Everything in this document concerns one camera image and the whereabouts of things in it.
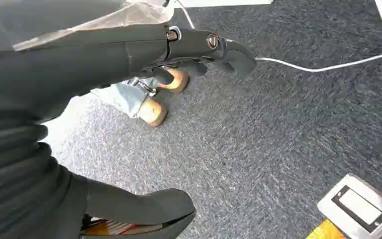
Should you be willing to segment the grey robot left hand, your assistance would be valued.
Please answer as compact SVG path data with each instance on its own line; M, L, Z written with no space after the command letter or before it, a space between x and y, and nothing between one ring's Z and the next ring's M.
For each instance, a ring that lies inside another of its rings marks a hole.
M82 239L86 216L129 223L127 239L175 239L196 211L178 189L135 195L60 165L43 143L46 121L70 99L141 76L178 76L184 67L250 73L254 56L204 30L133 25L80 31L29 50L0 52L0 239Z

